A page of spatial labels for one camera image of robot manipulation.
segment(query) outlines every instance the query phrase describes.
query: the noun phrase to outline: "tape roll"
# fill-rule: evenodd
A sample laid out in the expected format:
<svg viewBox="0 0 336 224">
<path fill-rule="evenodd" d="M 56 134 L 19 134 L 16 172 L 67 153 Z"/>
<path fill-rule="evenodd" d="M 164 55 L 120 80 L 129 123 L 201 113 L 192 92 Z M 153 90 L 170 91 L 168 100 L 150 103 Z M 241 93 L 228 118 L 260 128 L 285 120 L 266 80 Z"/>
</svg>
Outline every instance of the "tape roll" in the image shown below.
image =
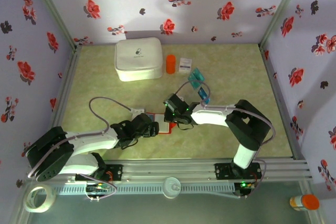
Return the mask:
<svg viewBox="0 0 336 224">
<path fill-rule="evenodd" d="M 35 206 L 35 198 L 39 195 L 39 191 L 44 190 L 46 194 L 45 201 L 40 206 Z M 24 198 L 24 206 L 28 212 L 45 212 L 47 211 L 55 202 L 56 191 L 47 185 L 37 184 L 30 190 L 28 190 L 27 196 Z"/>
</svg>

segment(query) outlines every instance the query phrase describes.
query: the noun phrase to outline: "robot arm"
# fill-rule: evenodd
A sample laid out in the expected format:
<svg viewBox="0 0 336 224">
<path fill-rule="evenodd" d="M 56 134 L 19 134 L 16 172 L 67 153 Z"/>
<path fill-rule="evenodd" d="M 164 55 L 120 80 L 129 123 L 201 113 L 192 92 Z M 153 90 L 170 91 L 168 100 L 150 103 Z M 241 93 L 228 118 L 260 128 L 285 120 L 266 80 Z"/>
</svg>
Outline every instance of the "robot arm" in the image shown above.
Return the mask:
<svg viewBox="0 0 336 224">
<path fill-rule="evenodd" d="M 39 182 L 57 174 L 86 174 L 99 178 L 104 172 L 100 169 L 100 164 L 104 164 L 101 157 L 97 153 L 83 153 L 118 147 L 124 149 L 140 137 L 158 133 L 159 124 L 143 113 L 132 121 L 112 124 L 107 130 L 96 132 L 65 132 L 57 126 L 32 144 L 26 155 L 33 168 L 31 173 Z"/>
<path fill-rule="evenodd" d="M 229 127 L 240 143 L 232 162 L 233 172 L 238 175 L 251 164 L 272 127 L 269 120 L 246 100 L 228 106 L 209 106 L 200 103 L 188 105 L 176 94 L 172 94 L 164 104 L 167 122 Z"/>
<path fill-rule="evenodd" d="M 164 101 L 165 121 L 178 124 L 216 124 L 229 127 L 240 145 L 231 163 L 230 171 L 242 177 L 250 166 L 272 127 L 269 120 L 245 100 L 230 106 L 208 106 L 200 103 L 188 105 L 176 94 Z M 28 177 L 42 182 L 57 174 L 85 174 L 101 178 L 105 173 L 102 158 L 97 153 L 84 154 L 99 149 L 127 148 L 140 137 L 156 136 L 159 124 L 146 114 L 132 121 L 112 124 L 109 128 L 89 133 L 64 132 L 54 127 L 26 150 L 33 168 Z"/>
</svg>

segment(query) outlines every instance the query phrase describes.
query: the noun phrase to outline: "orange bottle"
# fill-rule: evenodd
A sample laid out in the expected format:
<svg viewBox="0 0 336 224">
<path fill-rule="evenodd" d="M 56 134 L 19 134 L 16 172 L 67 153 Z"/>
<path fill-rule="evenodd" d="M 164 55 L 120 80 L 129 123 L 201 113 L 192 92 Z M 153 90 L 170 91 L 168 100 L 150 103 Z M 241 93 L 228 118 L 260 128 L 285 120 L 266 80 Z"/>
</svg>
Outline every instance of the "orange bottle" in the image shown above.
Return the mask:
<svg viewBox="0 0 336 224">
<path fill-rule="evenodd" d="M 317 210 L 320 207 L 318 198 L 313 194 L 291 197 L 289 204 L 296 211 Z"/>
<path fill-rule="evenodd" d="M 175 55 L 167 55 L 166 57 L 166 72 L 169 74 L 175 73 L 176 57 Z"/>
</svg>

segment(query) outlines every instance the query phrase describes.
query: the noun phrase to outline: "small white box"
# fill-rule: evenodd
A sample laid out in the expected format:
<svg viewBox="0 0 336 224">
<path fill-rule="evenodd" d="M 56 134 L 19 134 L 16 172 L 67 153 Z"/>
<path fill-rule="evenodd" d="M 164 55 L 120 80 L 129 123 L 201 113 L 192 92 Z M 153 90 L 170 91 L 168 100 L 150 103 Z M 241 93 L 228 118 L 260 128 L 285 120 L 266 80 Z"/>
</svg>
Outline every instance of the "small white box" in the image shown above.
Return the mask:
<svg viewBox="0 0 336 224">
<path fill-rule="evenodd" d="M 126 39 L 116 44 L 114 67 L 122 81 L 162 76 L 162 47 L 157 38 Z"/>
<path fill-rule="evenodd" d="M 193 61 L 192 59 L 181 58 L 180 59 L 180 65 L 178 67 L 178 71 L 180 73 L 190 73 L 192 61 Z"/>
</svg>

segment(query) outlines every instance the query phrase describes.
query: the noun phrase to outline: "white wall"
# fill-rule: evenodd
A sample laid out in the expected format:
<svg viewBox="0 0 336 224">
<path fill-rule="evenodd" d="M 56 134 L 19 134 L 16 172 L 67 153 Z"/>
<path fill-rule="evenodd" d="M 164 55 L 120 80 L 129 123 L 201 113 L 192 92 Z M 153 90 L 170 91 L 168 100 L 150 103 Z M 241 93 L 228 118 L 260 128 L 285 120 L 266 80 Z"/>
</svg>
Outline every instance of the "white wall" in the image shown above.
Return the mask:
<svg viewBox="0 0 336 224">
<path fill-rule="evenodd" d="M 0 222 L 8 223 L 29 169 L 23 151 L 48 129 L 70 46 L 41 0 L 0 3 L 0 23 L 11 25 L 8 33 L 0 30 Z M 56 38 L 54 49 L 47 32 Z"/>
<path fill-rule="evenodd" d="M 260 42 L 274 9 L 264 10 L 265 16 L 260 17 L 256 10 L 277 8 L 281 0 L 185 0 L 185 4 L 176 7 L 169 0 L 93 0 L 97 5 L 95 18 L 87 17 L 83 10 L 88 0 L 52 1 L 74 39 L 88 37 L 87 42 L 104 44 L 125 38 L 157 37 L 168 44 L 201 44 Z M 234 7 L 229 20 L 217 19 L 218 10 L 228 2 Z M 160 27 L 167 19 L 175 24 L 172 35 L 161 34 Z M 124 26 L 120 34 L 108 31 L 109 27 L 120 25 Z M 241 36 L 232 36 L 239 32 Z"/>
<path fill-rule="evenodd" d="M 318 5 L 315 12 L 312 11 L 314 1 Z M 274 67 L 289 114 L 303 133 L 293 121 L 287 127 L 295 129 L 330 223 L 334 223 L 336 204 L 336 51 L 330 45 L 334 40 L 336 43 L 336 37 L 333 38 L 336 35 L 335 2 L 291 0 L 265 45 L 267 64 Z M 296 13 L 297 5 L 303 9 L 301 17 Z M 284 37 L 281 26 L 291 17 L 292 28 Z M 323 34 L 325 38 L 317 42 L 317 37 Z M 321 54 L 314 50 L 317 47 Z M 294 68 L 297 68 L 297 83 L 292 77 L 294 85 L 291 86 L 289 75 Z"/>
</svg>

